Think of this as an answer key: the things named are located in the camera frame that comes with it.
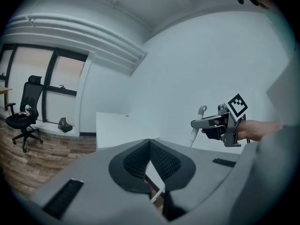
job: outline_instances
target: chair base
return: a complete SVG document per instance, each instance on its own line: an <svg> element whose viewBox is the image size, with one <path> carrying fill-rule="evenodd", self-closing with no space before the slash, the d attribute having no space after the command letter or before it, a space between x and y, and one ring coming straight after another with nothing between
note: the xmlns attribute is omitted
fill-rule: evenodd
<svg viewBox="0 0 300 225"><path fill-rule="evenodd" d="M13 144L16 144L16 141L15 141L15 140L18 139L18 138L23 137L23 146L22 146L22 149L23 149L23 152L24 152L24 153L27 152L27 150L25 149L25 144L26 144L26 140L27 140L28 137L37 139L37 140L40 141L40 143L43 143L43 142L44 142L42 139L40 139L40 138L38 138L38 137L36 137L36 136L34 136L34 135L32 134L32 133L34 133L34 132L38 132L38 133L39 133L39 129L33 129L32 127L30 127L30 128L32 129L31 131L27 131L26 128L25 128L25 129L21 129L21 132L22 132L22 133L19 134L18 136L15 136L15 137L12 138Z"/></svg>

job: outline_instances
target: hand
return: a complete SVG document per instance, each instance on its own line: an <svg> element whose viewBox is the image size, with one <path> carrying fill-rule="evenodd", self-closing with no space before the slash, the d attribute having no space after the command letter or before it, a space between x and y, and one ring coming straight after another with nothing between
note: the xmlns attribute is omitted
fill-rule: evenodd
<svg viewBox="0 0 300 225"><path fill-rule="evenodd" d="M259 122L242 119L236 131L238 132L238 140L247 138L253 141L260 141L266 134L279 131L280 129L281 124L278 122Z"/></svg>

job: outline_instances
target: wooden floor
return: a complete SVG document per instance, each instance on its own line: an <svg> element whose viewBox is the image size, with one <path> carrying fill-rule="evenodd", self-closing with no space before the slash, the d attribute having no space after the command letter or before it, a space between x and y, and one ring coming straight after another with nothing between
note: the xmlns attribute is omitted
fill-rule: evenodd
<svg viewBox="0 0 300 225"><path fill-rule="evenodd" d="M21 131L10 128L3 119L0 119L0 128L4 128L0 130L1 172L9 186L27 198L60 170L81 156L96 151L96 137L64 137L40 133L44 143L28 138L27 153L23 153L23 139L17 139L16 145L11 140ZM154 203L160 211L162 204L161 197Z"/></svg>

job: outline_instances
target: chair armrest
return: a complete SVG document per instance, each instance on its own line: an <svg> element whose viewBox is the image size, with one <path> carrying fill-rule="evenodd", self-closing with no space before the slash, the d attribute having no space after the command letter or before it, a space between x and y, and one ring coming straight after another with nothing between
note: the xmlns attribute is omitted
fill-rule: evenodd
<svg viewBox="0 0 300 225"><path fill-rule="evenodd" d="M7 103L5 104L6 107L10 107L11 113L14 115L14 108L13 106L15 105L15 103Z"/></svg>

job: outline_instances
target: office chair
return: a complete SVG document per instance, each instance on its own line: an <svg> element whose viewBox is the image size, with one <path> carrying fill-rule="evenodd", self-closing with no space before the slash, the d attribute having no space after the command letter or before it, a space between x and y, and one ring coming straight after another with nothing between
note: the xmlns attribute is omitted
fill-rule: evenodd
<svg viewBox="0 0 300 225"><path fill-rule="evenodd" d="M32 133L33 132L39 132L38 129L33 129L30 125L31 124L36 124L36 120L38 119L38 110L37 110L37 104L38 104L38 99L42 93L43 90L43 85L41 85L41 78L38 76L30 76L28 79L28 82L24 84L24 89L23 89L23 96L21 100L21 105L20 105L20 111L25 112L25 106L29 105L31 108L27 109L27 111L31 112L30 116L27 116L26 114L21 114L19 115L18 113L14 113L14 108L13 106L15 103L9 103L6 104L6 106L10 107L12 115L6 118L6 123L15 129L20 129L21 134L18 136L15 136L12 140L13 143L16 144L16 139L24 137L23 139L23 152L27 152L25 149L25 143L26 139L28 137L32 137L34 139L37 139L40 141L40 143L43 143L43 140L34 136Z"/></svg>

